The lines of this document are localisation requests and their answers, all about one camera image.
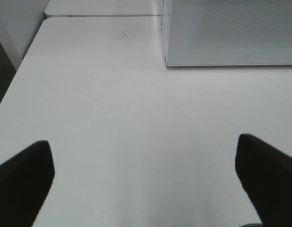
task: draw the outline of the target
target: white table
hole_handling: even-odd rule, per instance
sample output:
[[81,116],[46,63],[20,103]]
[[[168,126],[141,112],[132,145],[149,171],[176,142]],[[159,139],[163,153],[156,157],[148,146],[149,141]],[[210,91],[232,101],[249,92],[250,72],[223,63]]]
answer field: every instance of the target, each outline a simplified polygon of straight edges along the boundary
[[153,16],[161,0],[50,0],[47,17]]
[[252,133],[292,156],[292,67],[166,69],[158,17],[56,17],[0,105],[0,163],[50,142],[36,227],[238,227]]

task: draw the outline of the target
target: scratch mark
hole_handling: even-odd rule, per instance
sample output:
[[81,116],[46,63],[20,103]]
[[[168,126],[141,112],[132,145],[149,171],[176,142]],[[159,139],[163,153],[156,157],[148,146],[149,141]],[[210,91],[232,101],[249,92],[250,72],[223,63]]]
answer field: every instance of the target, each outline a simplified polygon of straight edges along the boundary
[[125,121],[127,119],[128,110],[129,110],[129,108],[127,108],[127,110],[126,110],[125,117],[124,117],[123,123],[121,125],[121,129],[120,129],[119,144],[118,144],[118,166],[120,166],[120,144],[121,144],[121,137],[122,137],[122,133],[123,133],[123,127],[124,127]]
[[107,111],[107,112],[105,113],[104,117],[106,117],[111,111],[116,110],[116,109],[120,109],[120,108],[122,108],[122,106],[115,107],[115,108],[113,108],[113,109]]

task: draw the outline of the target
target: white wall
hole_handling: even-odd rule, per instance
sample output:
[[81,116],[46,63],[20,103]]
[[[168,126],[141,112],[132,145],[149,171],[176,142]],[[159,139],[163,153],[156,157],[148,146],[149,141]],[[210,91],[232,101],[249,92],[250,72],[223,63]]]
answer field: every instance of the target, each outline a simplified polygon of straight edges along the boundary
[[18,69],[45,19],[48,0],[0,0],[0,42]]

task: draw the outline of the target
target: desk surface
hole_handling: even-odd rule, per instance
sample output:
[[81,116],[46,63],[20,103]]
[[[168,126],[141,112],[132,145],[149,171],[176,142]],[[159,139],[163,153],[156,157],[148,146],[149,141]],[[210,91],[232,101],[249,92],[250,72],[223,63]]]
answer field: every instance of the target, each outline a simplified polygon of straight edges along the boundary
[[47,17],[159,15],[159,0],[50,0]]
[[52,148],[34,226],[259,222],[234,170],[237,139],[292,156],[292,67],[166,69],[157,20],[41,26],[0,105],[0,163],[37,140]]

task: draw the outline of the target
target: gray carpet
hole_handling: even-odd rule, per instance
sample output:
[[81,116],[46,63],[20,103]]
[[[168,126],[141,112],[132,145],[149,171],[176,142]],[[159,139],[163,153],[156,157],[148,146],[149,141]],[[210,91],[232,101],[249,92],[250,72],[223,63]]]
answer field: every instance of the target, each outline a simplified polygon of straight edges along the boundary
[[14,78],[16,70],[0,44],[0,103]]

